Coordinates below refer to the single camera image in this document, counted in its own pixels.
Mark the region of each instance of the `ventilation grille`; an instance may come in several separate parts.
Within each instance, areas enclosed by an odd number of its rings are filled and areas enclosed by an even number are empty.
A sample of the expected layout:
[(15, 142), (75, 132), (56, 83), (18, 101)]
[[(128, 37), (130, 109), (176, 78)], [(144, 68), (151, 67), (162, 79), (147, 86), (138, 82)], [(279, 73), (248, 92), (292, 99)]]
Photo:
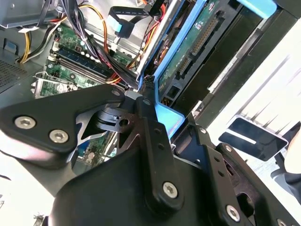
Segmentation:
[(25, 74), (26, 71), (0, 60), (0, 88), (14, 83)]

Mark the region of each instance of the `blue drive tray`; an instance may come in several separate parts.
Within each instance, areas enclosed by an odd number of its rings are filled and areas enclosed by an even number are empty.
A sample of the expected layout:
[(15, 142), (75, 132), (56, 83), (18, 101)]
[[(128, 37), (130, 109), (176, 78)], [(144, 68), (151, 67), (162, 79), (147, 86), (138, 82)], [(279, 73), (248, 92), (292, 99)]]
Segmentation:
[[(272, 0), (238, 0), (240, 3), (248, 7), (254, 13), (258, 14), (263, 18), (270, 17), (277, 9), (277, 5)], [(183, 114), (167, 107), (159, 101), (158, 93), (158, 81), (160, 76), (163, 74), (164, 70), (174, 57), (179, 46), (187, 36), (189, 30), (194, 25), (199, 13), (204, 7), (206, 0), (197, 0), (195, 6), (193, 7), (191, 13), (187, 17), (183, 27), (181, 28), (179, 34), (175, 38), (172, 46), (164, 57), (163, 61), (154, 73), (155, 76), (155, 108), (157, 112), (158, 121), (165, 125), (168, 137), (171, 138), (173, 134), (179, 129), (183, 124), (185, 117)]]

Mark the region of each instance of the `blue connector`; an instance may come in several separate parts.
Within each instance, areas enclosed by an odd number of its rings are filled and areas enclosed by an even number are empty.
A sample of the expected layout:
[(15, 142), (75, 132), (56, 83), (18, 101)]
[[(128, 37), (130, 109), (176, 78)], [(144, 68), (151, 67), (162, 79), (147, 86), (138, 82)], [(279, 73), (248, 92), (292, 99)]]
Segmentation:
[(108, 16), (108, 18), (106, 19), (106, 23), (116, 32), (120, 32), (122, 25), (120, 23), (118, 23), (117, 20), (115, 20), (112, 16)]

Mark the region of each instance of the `silver screw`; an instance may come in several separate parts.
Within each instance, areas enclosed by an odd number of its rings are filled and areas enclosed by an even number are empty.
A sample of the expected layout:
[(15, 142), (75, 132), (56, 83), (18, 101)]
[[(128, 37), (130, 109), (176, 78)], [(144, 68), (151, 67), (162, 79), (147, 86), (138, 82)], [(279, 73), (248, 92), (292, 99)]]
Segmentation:
[(112, 90), (112, 94), (116, 95), (116, 96), (120, 96), (120, 93), (117, 90)]
[(177, 188), (170, 182), (163, 184), (163, 191), (169, 198), (175, 199), (178, 196)]
[(150, 101), (148, 99), (144, 99), (143, 102), (146, 104), (146, 105), (150, 105)]
[(286, 224), (281, 219), (277, 219), (277, 223), (279, 226), (286, 226)]
[(16, 118), (15, 125), (20, 129), (31, 129), (36, 125), (36, 121), (28, 116)]
[(202, 132), (202, 133), (207, 133), (207, 131), (204, 129), (204, 128), (199, 128), (199, 130)]
[(60, 129), (55, 129), (50, 132), (49, 138), (55, 143), (63, 144), (67, 142), (69, 136), (68, 133), (66, 133), (65, 131)]
[(228, 152), (232, 152), (232, 148), (228, 145), (225, 145), (225, 148), (227, 149)]
[(57, 6), (55, 9), (59, 13), (63, 13), (64, 12), (64, 8), (62, 6)]
[(228, 205), (226, 207), (226, 210), (227, 210), (227, 213), (231, 217), (232, 220), (234, 220), (235, 222), (240, 221), (240, 215), (239, 215), (238, 211), (233, 206)]

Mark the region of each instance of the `black metal arm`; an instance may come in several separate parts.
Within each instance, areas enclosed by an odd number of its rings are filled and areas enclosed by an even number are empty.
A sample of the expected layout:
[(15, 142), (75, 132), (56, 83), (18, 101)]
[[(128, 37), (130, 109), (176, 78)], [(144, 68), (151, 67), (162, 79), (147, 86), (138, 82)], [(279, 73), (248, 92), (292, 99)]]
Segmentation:
[(102, 85), (0, 110), (0, 150), (44, 168), (106, 130), (119, 133), (118, 155), (61, 189), (50, 226), (298, 225), (232, 147), (215, 147), (192, 120), (174, 156), (142, 96)]

